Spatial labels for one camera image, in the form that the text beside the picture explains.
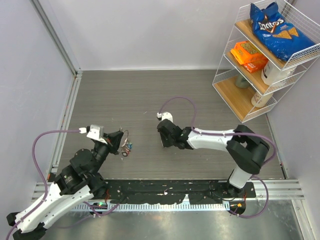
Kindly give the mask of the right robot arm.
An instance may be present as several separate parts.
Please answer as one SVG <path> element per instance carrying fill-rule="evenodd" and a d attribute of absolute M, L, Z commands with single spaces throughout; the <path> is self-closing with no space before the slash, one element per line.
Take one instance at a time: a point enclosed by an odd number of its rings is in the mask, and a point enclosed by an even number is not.
<path fill-rule="evenodd" d="M 164 119 L 158 126 L 162 146 L 180 150 L 210 149 L 227 152 L 236 163 L 227 180 L 226 191 L 232 197 L 244 192 L 251 176 L 260 173 L 270 146 L 245 125 L 227 131 L 204 131 L 199 128 L 180 128 Z"/>

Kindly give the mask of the large metal keyring with keys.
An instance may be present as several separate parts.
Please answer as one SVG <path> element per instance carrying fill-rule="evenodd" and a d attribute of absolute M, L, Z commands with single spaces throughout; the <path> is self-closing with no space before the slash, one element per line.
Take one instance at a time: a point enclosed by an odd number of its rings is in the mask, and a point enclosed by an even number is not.
<path fill-rule="evenodd" d="M 128 157 L 132 151 L 133 144 L 131 143 L 130 138 L 129 138 L 129 136 L 130 136 L 129 131 L 125 130 L 123 133 L 126 134 L 126 136 L 125 136 L 123 144 L 120 146 L 120 152 L 123 157 Z"/>

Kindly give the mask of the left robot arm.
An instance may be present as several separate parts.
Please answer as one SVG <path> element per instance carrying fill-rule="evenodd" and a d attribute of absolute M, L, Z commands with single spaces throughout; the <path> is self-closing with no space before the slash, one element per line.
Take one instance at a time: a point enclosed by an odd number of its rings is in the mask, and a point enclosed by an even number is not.
<path fill-rule="evenodd" d="M 93 141 L 93 149 L 82 148 L 51 184 L 44 179 L 44 193 L 25 210 L 9 213 L 8 237 L 15 240 L 40 240 L 46 231 L 77 205 L 103 198 L 108 189 L 99 170 L 109 154 L 119 153 L 122 130 L 105 133 L 103 127 L 90 125 L 75 130 Z"/>

